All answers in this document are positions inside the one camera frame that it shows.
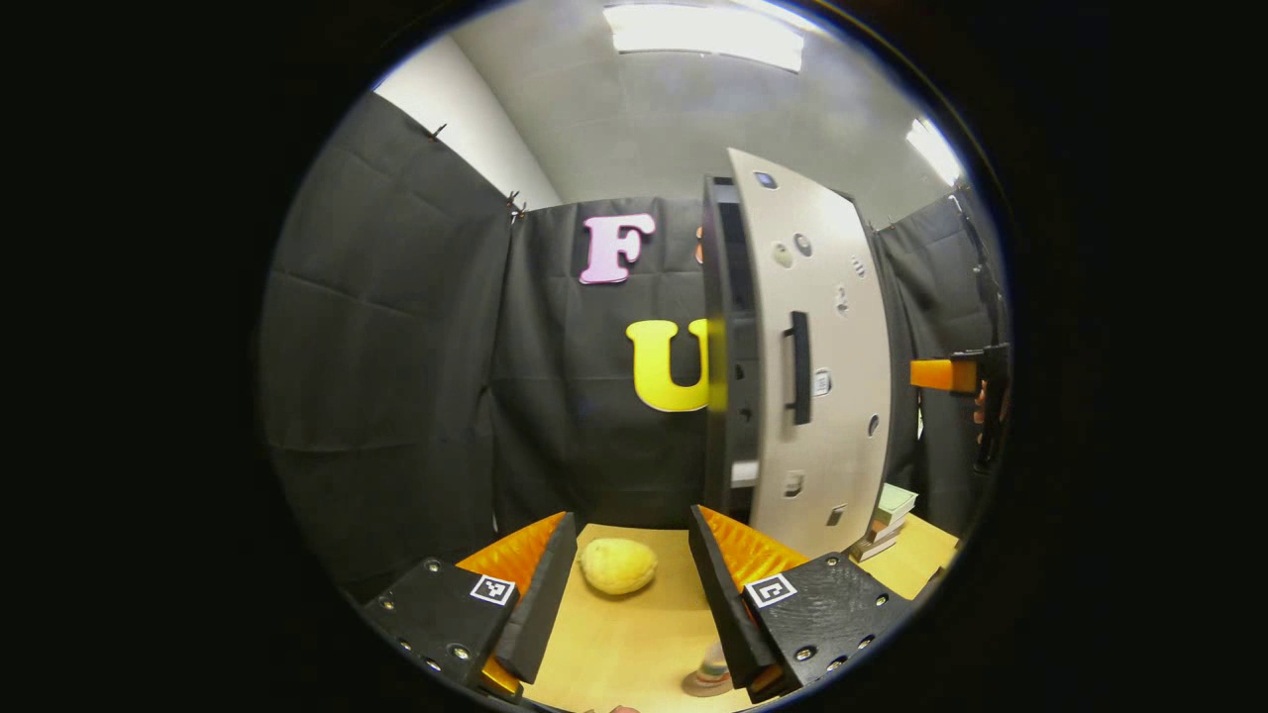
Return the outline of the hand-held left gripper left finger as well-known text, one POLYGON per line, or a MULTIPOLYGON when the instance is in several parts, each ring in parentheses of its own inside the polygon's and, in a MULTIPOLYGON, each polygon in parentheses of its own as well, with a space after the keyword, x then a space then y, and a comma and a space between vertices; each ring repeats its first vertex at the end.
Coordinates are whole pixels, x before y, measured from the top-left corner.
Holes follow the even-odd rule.
POLYGON ((517 704, 536 681, 576 554, 574 513, 557 513, 462 562, 426 557, 361 614, 432 675, 517 704))

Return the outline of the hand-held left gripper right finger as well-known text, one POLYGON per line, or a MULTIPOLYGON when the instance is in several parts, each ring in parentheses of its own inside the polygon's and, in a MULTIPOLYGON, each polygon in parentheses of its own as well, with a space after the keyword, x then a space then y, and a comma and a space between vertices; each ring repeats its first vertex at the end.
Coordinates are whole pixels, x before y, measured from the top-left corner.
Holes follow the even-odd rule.
POLYGON ((843 552, 806 559, 702 505, 689 549, 732 683, 753 704, 843 671, 913 608, 843 552))

